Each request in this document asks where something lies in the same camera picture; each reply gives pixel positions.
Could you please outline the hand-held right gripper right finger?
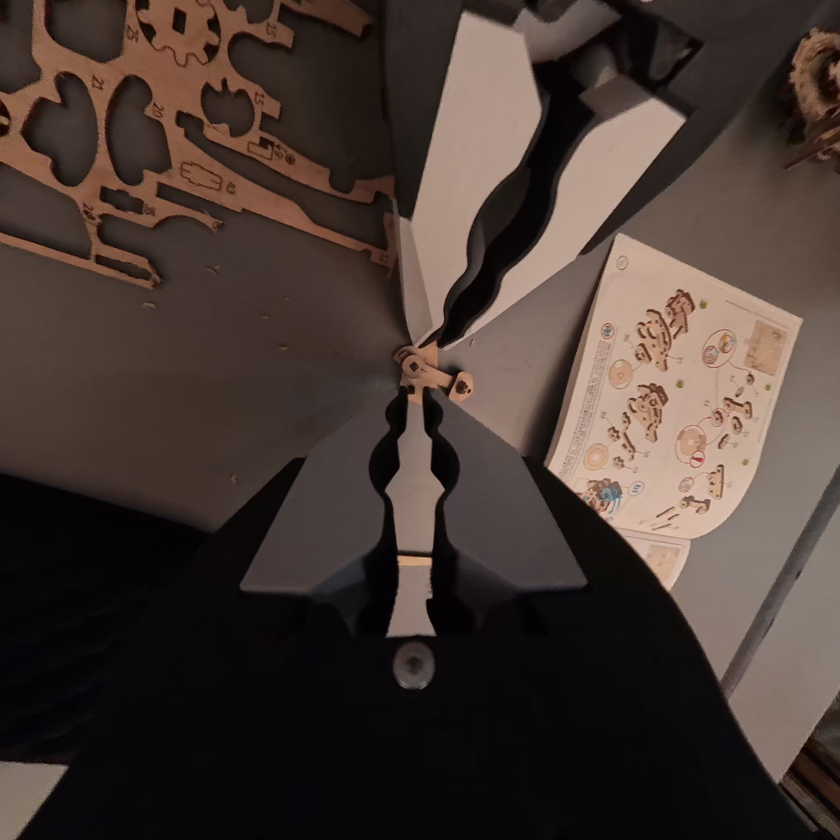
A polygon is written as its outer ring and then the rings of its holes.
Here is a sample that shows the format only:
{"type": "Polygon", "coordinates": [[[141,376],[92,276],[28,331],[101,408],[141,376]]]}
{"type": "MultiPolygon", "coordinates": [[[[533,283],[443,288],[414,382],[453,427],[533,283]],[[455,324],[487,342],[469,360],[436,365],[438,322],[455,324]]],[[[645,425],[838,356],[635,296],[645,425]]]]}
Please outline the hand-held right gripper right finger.
{"type": "Polygon", "coordinates": [[[520,595],[577,592],[586,578],[524,458],[462,407],[425,392],[435,503],[427,614],[438,636],[474,633],[520,595]]]}

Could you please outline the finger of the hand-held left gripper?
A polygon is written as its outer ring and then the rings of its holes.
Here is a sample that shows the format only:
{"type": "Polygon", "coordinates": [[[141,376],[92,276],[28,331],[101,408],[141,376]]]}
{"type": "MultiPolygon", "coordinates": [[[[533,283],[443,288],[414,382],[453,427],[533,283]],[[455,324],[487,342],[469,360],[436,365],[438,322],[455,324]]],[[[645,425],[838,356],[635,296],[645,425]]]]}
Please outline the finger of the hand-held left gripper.
{"type": "Polygon", "coordinates": [[[551,103],[525,197],[447,306],[441,346],[482,328],[574,262],[685,122],[625,75],[551,103]]]}
{"type": "Polygon", "coordinates": [[[517,9],[394,11],[395,233],[411,344],[447,347],[497,298],[494,204],[543,125],[517,9]]]}

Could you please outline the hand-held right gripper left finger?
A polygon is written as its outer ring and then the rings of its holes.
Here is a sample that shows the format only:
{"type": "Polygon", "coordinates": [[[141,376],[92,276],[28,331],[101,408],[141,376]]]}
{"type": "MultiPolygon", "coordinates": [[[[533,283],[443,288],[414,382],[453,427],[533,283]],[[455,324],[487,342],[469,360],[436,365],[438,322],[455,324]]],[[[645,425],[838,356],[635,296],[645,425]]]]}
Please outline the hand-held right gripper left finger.
{"type": "Polygon", "coordinates": [[[400,467],[405,387],[354,416],[304,458],[240,590],[334,606],[354,634],[385,636],[398,588],[388,485],[400,467]]]}

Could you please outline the small wooden model assembly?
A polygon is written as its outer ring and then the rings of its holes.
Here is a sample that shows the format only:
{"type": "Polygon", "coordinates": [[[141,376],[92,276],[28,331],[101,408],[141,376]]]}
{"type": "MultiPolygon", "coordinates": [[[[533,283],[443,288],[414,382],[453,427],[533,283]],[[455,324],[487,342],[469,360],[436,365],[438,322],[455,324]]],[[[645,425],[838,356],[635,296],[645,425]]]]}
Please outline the small wooden model assembly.
{"type": "Polygon", "coordinates": [[[439,390],[454,403],[464,402],[474,392],[471,374],[450,374],[438,367],[436,342],[420,348],[404,346],[395,352],[394,361],[401,369],[400,386],[406,388],[408,399],[418,405],[423,403],[426,389],[439,390]]]}

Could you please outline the large partly assembled wooden model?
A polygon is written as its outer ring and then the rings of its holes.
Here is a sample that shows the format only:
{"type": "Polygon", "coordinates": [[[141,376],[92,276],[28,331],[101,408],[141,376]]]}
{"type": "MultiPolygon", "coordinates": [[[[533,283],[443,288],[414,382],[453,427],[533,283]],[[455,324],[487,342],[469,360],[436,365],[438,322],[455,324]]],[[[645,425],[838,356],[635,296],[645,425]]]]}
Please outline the large partly assembled wooden model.
{"type": "Polygon", "coordinates": [[[784,168],[808,161],[839,173],[839,34],[813,28],[797,46],[782,89],[783,132],[792,153],[784,168]]]}

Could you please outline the wooden laser-cut parts sheet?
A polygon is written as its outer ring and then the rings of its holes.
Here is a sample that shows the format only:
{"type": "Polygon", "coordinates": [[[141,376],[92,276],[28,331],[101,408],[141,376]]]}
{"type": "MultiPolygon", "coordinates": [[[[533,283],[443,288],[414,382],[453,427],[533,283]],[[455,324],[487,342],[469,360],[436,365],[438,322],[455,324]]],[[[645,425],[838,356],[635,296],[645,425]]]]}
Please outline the wooden laser-cut parts sheet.
{"type": "Polygon", "coordinates": [[[146,228],[173,217],[189,217],[212,230],[222,225],[214,215],[167,198],[162,193],[166,188],[232,212],[266,217],[353,252],[368,253],[372,263],[391,274],[397,258],[393,213],[383,215],[387,239],[384,248],[337,233],[316,224],[290,198],[216,161],[178,126],[179,116],[197,116],[206,88],[218,93],[225,88],[244,93],[254,111],[252,126],[234,136],[221,122],[205,122],[210,141],[243,155],[262,169],[325,195],[360,204],[372,204],[379,195],[393,199],[393,176],[359,180],[348,192],[340,192],[331,185],[327,167],[262,128],[263,118],[278,120],[280,102],[235,69],[229,48],[236,38],[250,36],[267,46],[291,49],[295,33],[280,21],[284,7],[357,38],[373,24],[372,16],[346,1],[273,2],[266,19],[258,23],[248,20],[243,7],[231,9],[225,2],[126,2],[119,53],[107,61],[97,61],[60,44],[49,32],[48,3],[33,2],[31,55],[39,77],[26,87],[2,92],[2,165],[71,200],[87,230],[90,248],[89,255],[79,257],[8,233],[1,234],[2,245],[138,287],[155,288],[161,284],[161,277],[149,260],[103,241],[102,224],[106,217],[118,217],[146,228]],[[25,138],[37,106],[46,102],[63,104],[61,77],[74,77],[82,83],[96,121],[97,145],[91,167],[76,185],[62,183],[53,161],[25,138]],[[162,173],[144,171],[137,185],[118,175],[108,143],[114,102],[120,88],[131,79],[149,87],[150,103],[143,115],[163,130],[171,159],[170,167],[162,173]]]}

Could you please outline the open instruction booklet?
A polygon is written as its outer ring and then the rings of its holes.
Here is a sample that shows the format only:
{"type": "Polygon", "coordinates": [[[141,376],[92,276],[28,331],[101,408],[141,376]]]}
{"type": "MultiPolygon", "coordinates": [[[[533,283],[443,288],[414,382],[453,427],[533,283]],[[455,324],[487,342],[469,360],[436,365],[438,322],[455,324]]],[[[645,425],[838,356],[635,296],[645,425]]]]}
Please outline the open instruction booklet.
{"type": "Polygon", "coordinates": [[[545,465],[667,590],[752,484],[802,323],[614,238],[545,465]]]}

